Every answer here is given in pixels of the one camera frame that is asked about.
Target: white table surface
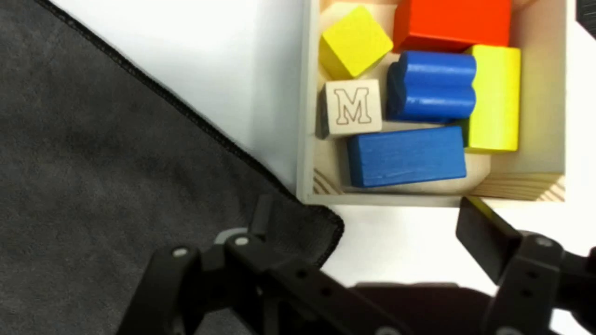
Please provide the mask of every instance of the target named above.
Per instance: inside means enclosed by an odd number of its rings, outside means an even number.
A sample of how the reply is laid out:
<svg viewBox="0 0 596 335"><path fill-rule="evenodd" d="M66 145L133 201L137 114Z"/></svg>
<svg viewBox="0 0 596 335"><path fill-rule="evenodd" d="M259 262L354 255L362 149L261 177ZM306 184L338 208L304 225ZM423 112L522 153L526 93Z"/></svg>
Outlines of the white table surface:
<svg viewBox="0 0 596 335"><path fill-rule="evenodd" d="M289 188L297 182L300 0L55 0L163 82ZM585 255L596 220L578 205L498 203L517 227ZM334 207L347 233L325 270L362 281L494 285L455 238L457 208ZM554 329L587 333L569 313Z"/></svg>

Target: blue rectangular block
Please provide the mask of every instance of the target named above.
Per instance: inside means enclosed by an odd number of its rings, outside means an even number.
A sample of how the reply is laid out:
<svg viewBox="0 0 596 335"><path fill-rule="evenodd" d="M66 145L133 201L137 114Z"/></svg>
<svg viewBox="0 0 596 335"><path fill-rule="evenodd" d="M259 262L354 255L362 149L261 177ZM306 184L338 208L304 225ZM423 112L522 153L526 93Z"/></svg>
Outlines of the blue rectangular block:
<svg viewBox="0 0 596 335"><path fill-rule="evenodd" d="M354 136L349 160L360 188L466 177L461 127Z"/></svg>

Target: gray cloth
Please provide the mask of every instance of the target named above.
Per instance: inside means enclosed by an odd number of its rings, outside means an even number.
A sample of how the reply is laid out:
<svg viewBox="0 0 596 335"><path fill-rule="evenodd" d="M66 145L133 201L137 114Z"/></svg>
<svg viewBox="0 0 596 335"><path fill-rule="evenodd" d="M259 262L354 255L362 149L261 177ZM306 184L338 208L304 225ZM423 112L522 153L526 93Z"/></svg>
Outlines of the gray cloth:
<svg viewBox="0 0 596 335"><path fill-rule="evenodd" d="M0 97L0 333L114 333L153 251L209 248L261 195L286 255L321 266L341 238L49 2L0 0ZM204 333L246 331L220 315Z"/></svg>

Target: yellow block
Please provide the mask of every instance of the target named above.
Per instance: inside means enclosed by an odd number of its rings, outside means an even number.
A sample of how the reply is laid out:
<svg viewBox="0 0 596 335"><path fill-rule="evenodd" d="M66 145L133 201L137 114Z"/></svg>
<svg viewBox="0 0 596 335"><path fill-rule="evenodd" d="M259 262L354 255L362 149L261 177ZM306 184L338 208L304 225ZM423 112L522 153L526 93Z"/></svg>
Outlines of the yellow block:
<svg viewBox="0 0 596 335"><path fill-rule="evenodd" d="M319 45L319 60L334 80L362 76L392 48L394 41L362 6L328 28Z"/></svg>
<svg viewBox="0 0 596 335"><path fill-rule="evenodd" d="M466 127L468 151L518 151L522 50L476 45L470 54L477 60L477 106Z"/></svg>

